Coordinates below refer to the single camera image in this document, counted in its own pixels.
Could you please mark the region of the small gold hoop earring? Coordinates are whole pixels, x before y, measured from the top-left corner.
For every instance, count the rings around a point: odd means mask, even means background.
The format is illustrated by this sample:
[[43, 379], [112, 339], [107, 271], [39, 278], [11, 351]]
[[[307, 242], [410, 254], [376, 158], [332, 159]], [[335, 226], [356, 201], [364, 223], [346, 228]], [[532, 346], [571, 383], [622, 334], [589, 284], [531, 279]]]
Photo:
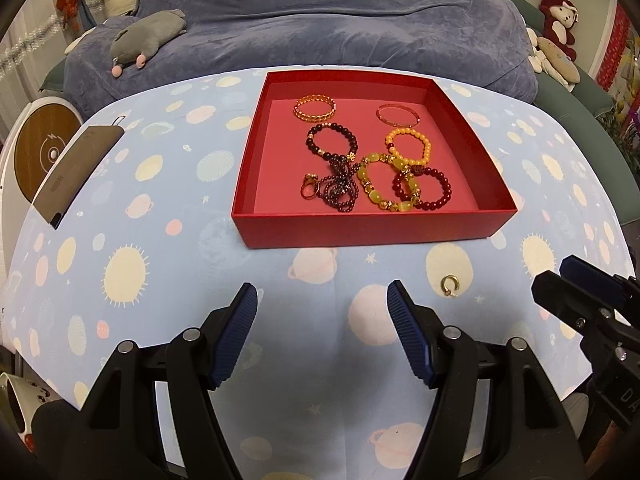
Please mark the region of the small gold hoop earring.
[[460, 290], [460, 281], [454, 274], [448, 274], [440, 280], [439, 286], [445, 297], [455, 297]]

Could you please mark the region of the purple garnet bead strand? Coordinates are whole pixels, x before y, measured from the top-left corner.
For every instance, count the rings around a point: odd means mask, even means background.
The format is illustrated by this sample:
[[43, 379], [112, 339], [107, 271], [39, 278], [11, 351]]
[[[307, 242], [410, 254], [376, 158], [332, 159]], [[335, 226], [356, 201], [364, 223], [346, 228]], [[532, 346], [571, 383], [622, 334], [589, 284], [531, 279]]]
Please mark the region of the purple garnet bead strand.
[[334, 158], [329, 165], [331, 173], [319, 181], [317, 195], [326, 205], [348, 214], [354, 209], [359, 196], [358, 184], [354, 180], [359, 164]]

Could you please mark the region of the dark bead bracelet gold charm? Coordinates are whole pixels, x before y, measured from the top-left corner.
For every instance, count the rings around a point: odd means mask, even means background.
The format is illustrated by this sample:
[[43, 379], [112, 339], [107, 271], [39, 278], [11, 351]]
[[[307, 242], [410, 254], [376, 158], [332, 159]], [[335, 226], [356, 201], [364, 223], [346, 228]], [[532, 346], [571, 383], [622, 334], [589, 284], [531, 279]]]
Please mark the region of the dark bead bracelet gold charm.
[[[348, 142], [348, 151], [346, 154], [337, 154], [322, 150], [316, 143], [316, 135], [323, 129], [330, 129], [344, 136]], [[322, 122], [322, 124], [311, 127], [306, 135], [306, 147], [311, 154], [317, 155], [326, 162], [354, 162], [358, 152], [358, 142], [356, 136], [349, 130], [336, 122]]]

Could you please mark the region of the gold thin bangle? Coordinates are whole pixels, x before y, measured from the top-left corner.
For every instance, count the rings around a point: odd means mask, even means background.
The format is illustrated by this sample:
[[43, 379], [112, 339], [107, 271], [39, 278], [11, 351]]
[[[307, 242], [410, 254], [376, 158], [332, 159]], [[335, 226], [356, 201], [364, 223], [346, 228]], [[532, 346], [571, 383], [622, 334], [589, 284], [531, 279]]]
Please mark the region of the gold thin bangle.
[[[389, 118], [386, 115], [388, 110], [401, 110], [407, 113], [410, 118], [403, 122], [398, 122], [398, 120]], [[380, 122], [393, 128], [414, 128], [421, 122], [420, 115], [413, 108], [400, 103], [383, 103], [376, 109], [375, 115]]]

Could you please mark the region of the blue planet print tablecloth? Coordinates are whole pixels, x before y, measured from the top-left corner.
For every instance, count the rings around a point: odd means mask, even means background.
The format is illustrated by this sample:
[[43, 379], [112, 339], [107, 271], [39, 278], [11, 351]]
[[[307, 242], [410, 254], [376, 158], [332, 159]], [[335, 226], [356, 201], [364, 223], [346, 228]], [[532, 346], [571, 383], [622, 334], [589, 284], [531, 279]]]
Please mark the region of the blue planet print tablecloth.
[[[241, 284], [258, 313], [213, 401], [247, 479], [399, 479], [434, 394], [412, 374], [386, 287], [472, 337], [525, 339], [559, 394], [589, 374], [579, 335], [542, 312], [534, 277], [578, 255], [631, 274], [639, 249], [577, 144], [527, 103], [447, 79], [516, 214], [484, 240], [251, 250], [231, 218], [266, 75], [241, 70], [102, 108], [124, 134], [55, 230], [31, 212], [1, 295], [1, 339], [71, 404], [116, 344], [161, 344], [225, 306]], [[440, 280], [454, 274], [455, 297]]]

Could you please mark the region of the green sofa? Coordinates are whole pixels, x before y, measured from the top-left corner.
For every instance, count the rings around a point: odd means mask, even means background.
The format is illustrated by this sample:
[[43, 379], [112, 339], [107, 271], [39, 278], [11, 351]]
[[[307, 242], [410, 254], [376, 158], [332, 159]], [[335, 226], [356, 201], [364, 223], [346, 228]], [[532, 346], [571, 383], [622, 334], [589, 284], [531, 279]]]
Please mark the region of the green sofa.
[[567, 91], [545, 73], [537, 76], [532, 103], [559, 122], [585, 155], [603, 185], [623, 226], [639, 220], [639, 187], [620, 149], [603, 127], [612, 99], [584, 71]]

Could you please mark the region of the red cardboard box tray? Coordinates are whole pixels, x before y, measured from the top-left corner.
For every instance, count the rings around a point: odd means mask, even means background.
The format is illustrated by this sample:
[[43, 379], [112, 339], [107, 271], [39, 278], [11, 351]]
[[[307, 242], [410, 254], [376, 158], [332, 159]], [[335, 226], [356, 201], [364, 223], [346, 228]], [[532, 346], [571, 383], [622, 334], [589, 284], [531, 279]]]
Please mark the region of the red cardboard box tray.
[[[421, 117], [414, 128], [376, 118], [383, 103]], [[336, 122], [356, 136], [359, 196], [343, 214], [317, 195], [329, 162], [306, 147], [309, 129]], [[316, 143], [346, 154], [323, 129]], [[516, 211], [488, 151], [431, 78], [366, 70], [277, 70], [260, 92], [242, 159], [232, 219], [246, 246], [309, 248], [472, 240]]]

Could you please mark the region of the beige cookie plush pillow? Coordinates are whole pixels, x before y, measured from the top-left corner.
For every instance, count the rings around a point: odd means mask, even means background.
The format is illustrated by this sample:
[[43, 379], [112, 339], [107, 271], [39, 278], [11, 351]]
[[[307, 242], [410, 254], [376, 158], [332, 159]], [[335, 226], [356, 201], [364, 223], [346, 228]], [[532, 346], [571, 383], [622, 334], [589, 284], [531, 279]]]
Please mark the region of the beige cookie plush pillow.
[[574, 62], [551, 40], [538, 37], [538, 49], [546, 56], [550, 66], [568, 83], [579, 84], [580, 73]]

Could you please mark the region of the brown leather phone case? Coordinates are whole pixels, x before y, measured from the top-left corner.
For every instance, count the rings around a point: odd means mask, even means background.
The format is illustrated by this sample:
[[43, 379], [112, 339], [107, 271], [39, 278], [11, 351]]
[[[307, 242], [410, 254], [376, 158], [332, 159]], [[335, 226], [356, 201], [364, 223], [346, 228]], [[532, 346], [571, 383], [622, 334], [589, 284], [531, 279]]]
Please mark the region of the brown leather phone case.
[[78, 193], [124, 134], [116, 125], [90, 126], [67, 145], [37, 191], [32, 206], [57, 229]]

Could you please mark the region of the red monkey plush toy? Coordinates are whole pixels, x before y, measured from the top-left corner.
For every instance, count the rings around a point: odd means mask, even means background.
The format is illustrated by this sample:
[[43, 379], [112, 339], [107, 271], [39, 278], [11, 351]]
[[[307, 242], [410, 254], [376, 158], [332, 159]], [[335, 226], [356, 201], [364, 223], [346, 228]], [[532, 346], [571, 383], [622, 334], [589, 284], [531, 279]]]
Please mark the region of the red monkey plush toy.
[[551, 40], [572, 62], [577, 53], [573, 48], [572, 28], [578, 23], [578, 10], [570, 0], [541, 0], [539, 11], [544, 14], [544, 38]]

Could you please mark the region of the round wooden white device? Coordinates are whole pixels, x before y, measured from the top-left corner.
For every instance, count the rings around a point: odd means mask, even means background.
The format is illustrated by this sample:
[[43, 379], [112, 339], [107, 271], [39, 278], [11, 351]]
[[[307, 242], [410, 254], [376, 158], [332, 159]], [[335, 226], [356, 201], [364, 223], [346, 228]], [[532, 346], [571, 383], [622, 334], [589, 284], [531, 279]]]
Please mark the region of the round wooden white device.
[[70, 102], [45, 96], [29, 102], [18, 115], [1, 152], [1, 180], [15, 182], [29, 203], [41, 182], [82, 125]]

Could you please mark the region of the grey mouse plush toy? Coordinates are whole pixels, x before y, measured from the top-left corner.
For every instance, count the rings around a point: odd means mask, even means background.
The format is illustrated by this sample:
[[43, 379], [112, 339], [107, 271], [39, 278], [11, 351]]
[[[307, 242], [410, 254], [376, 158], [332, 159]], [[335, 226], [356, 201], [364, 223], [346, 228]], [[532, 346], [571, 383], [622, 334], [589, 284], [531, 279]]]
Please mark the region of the grey mouse plush toy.
[[122, 29], [111, 44], [112, 76], [119, 78], [131, 64], [141, 70], [164, 44], [185, 32], [186, 14], [179, 9], [155, 12]]

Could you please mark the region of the white curtain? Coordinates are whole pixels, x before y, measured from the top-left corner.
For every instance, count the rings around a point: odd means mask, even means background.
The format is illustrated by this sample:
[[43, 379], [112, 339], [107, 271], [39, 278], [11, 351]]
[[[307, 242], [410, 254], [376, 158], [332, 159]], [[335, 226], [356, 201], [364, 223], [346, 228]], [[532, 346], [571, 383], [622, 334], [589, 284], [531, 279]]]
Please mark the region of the white curtain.
[[1, 137], [38, 96], [67, 40], [55, 0], [26, 0], [1, 40]]

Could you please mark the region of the red bow curtain tie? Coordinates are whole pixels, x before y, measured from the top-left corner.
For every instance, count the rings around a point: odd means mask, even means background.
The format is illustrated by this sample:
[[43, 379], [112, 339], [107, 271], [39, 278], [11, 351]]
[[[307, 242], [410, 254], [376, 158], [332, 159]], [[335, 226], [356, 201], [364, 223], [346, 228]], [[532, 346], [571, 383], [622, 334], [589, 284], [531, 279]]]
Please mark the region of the red bow curtain tie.
[[61, 15], [63, 26], [70, 26], [74, 32], [79, 32], [78, 12], [82, 0], [56, 0], [55, 7]]

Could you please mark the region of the red wall decoration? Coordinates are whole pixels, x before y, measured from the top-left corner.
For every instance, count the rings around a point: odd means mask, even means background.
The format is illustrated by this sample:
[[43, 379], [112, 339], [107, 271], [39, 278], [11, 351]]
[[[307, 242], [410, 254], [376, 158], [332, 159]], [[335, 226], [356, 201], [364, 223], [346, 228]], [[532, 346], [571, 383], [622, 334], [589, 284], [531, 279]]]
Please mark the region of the red wall decoration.
[[630, 29], [630, 19], [624, 8], [617, 3], [608, 43], [597, 73], [597, 83], [605, 91], [610, 90], [622, 60]]

